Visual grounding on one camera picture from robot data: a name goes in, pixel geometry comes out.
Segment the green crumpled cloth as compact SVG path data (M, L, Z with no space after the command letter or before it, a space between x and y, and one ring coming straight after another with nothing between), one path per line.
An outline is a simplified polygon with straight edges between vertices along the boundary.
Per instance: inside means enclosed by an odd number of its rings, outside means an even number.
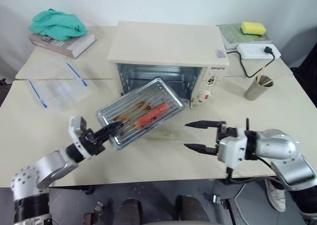
M75 14L66 14L54 9L35 15L28 30L33 34L49 36L60 41L81 37L88 32L86 26Z

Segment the yellow sponge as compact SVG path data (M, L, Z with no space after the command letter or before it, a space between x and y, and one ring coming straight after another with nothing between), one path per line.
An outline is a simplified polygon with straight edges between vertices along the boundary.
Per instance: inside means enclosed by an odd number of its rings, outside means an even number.
M242 22L240 27L243 34L264 35L266 33L266 28L262 23Z

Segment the cream toaster oven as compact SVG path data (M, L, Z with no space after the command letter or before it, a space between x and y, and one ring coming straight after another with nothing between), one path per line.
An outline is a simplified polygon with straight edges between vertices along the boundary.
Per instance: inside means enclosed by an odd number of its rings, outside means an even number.
M229 68L219 28L207 25L121 21L107 58L120 95L160 78L192 105L208 102Z

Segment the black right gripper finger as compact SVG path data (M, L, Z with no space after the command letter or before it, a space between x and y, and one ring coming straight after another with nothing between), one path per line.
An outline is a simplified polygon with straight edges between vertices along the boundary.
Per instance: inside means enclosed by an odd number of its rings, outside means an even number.
M206 154L206 155L217 155L218 154L218 148L211 148L211 147L207 147L206 145L203 144L184 144L184 146L186 146L187 148L201 153L201 154Z
M185 124L187 127L207 129L209 127L218 128L218 121L200 120Z

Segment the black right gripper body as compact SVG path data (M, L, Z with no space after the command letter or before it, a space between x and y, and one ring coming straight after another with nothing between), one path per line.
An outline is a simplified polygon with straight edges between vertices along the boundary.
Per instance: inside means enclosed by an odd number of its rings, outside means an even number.
M237 129L235 127L227 127L225 121L216 122L217 133L216 133L216 145L218 146L220 141L226 137L237 137Z

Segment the wooden sticks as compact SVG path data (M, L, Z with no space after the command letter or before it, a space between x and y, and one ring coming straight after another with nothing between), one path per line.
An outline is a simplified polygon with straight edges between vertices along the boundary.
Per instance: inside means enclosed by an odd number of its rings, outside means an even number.
M265 67L263 66L263 67L260 69L260 71L259 71L259 73L257 74L257 76L256 76L256 82L257 82L260 86L263 86L263 87L266 86L266 85L268 85L268 84L270 84L270 83L273 83L274 80L277 80L277 79L279 79L279 78L281 78L281 77L287 76L287 74L282 74L282 75L276 76L276 77L274 77L274 78L270 78L269 80L262 80L262 78L264 77L264 69L265 69Z

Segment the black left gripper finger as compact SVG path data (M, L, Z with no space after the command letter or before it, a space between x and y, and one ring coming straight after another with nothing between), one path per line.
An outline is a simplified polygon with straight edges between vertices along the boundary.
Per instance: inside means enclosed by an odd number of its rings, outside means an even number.
M100 143L106 142L109 137L115 135L124 125L123 124L109 124L100 129Z
M96 132L96 136L111 136L115 134L120 128L123 127L123 123L120 121L112 122Z

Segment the green covered book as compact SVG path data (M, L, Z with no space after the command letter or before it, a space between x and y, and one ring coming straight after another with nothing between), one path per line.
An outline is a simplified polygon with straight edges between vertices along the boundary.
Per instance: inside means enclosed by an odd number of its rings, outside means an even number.
M265 43L271 44L272 39L267 35L243 34L241 24L221 24L217 25L221 34L224 46L227 50L235 49L242 43Z

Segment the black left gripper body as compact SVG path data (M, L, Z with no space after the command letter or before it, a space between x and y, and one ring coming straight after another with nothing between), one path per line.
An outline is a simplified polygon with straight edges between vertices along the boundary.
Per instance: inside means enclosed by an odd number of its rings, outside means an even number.
M85 130L80 135L79 141L91 156L96 156L105 150L102 129L97 132L90 128Z

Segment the thick grey book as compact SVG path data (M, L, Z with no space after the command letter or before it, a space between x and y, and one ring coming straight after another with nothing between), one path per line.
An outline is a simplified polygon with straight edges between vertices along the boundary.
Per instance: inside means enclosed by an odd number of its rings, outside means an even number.
M95 35L90 31L80 37L72 37L64 41L40 34L31 34L28 39L35 46L62 54L72 59L76 59L96 41Z

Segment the white shoe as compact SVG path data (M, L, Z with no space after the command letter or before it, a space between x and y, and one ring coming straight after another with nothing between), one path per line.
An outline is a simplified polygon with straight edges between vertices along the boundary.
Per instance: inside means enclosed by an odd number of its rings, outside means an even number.
M265 179L267 197L270 204L279 212L286 210L285 190L277 182Z

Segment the silver ribbed baking tray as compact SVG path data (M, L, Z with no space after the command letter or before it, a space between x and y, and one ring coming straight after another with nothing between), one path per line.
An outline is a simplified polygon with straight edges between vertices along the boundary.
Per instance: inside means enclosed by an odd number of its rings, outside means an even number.
M145 127L136 127L135 122L162 103L169 109ZM102 126L120 121L123 127L109 141L116 150L122 150L141 136L155 129L180 113L184 104L177 94L161 78L155 78L101 108L97 118Z

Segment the white power strip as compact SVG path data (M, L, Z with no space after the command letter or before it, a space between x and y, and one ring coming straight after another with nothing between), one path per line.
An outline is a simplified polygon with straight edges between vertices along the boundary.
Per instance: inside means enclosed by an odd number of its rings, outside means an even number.
M272 49L276 59L281 57L281 53L274 44L239 44L236 51L241 54L242 59L273 59L270 53L264 51L266 47Z

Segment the red sausage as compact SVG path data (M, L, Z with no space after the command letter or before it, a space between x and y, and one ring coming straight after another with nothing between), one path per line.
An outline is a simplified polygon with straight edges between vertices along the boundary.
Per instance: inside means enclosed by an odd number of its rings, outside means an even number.
M136 122L136 127L145 127L152 121L156 120L158 117L163 115L169 109L168 103L162 103L153 110L149 111L145 115L141 116Z

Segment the beige paper cup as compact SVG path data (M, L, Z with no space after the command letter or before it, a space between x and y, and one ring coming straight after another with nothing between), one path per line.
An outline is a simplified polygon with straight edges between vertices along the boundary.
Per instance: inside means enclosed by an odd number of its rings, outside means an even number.
M264 77L262 78L262 80L269 80L270 77L264 75ZM272 88L274 85L274 83L270 83L266 86L260 86L257 82L256 79L254 79L254 81L252 82L252 84L249 86L249 88L246 90L246 92L244 93L244 97L245 99L249 100L249 101L254 101L256 100L259 96L261 96L265 91L267 91L268 89Z

